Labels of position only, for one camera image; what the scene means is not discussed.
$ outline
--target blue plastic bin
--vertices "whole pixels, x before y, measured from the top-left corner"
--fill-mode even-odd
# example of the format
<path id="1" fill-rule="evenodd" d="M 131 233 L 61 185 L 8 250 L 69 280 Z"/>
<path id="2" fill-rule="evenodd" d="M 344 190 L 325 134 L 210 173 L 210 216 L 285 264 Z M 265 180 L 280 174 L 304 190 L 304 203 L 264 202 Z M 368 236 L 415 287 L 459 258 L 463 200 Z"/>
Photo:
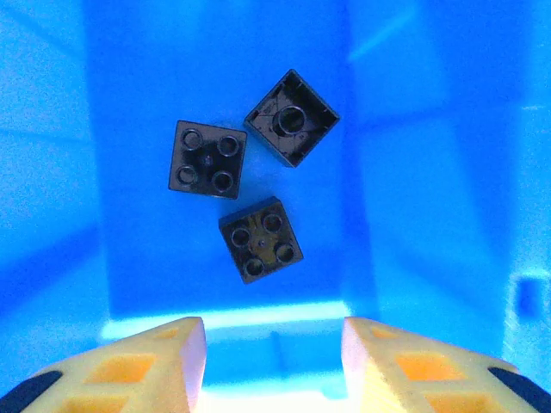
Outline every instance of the blue plastic bin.
<path id="1" fill-rule="evenodd" d="M 546 0 L 0 0 L 0 393 L 187 314 L 206 388 L 344 397 L 350 314 L 551 388 L 549 19 Z M 306 160 L 249 133 L 237 200 L 169 191 L 176 121 L 243 129 L 290 68 L 341 116 Z M 305 259 L 246 286 L 218 219 L 271 195 Z"/>

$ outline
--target blue container wall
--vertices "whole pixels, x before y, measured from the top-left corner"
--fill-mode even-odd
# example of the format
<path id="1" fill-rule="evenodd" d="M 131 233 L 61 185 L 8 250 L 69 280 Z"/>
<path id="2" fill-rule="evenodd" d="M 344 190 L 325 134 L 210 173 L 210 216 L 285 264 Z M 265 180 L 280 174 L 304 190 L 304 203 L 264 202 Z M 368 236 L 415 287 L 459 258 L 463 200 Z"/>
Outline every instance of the blue container wall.
<path id="1" fill-rule="evenodd" d="M 0 393 L 108 318 L 81 8 L 0 2 Z"/>
<path id="2" fill-rule="evenodd" d="M 353 1 L 348 56 L 380 319 L 504 355 L 544 385 L 549 11 Z"/>

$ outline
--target plastic surface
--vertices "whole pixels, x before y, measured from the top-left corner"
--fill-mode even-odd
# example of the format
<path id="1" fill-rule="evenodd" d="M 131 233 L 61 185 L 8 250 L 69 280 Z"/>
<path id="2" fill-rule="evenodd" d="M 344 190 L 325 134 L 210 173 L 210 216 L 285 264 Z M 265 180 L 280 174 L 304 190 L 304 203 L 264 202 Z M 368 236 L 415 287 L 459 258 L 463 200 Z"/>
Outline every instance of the plastic surface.
<path id="1" fill-rule="evenodd" d="M 202 312 L 221 355 L 207 385 L 331 376 L 349 313 L 504 355 L 548 389 L 550 16 L 0 1 L 0 388 L 106 325 Z M 298 168 L 251 133 L 236 200 L 167 188 L 177 120 L 240 130 L 291 68 L 341 116 Z M 270 196 L 305 258 L 244 286 L 218 220 Z"/>

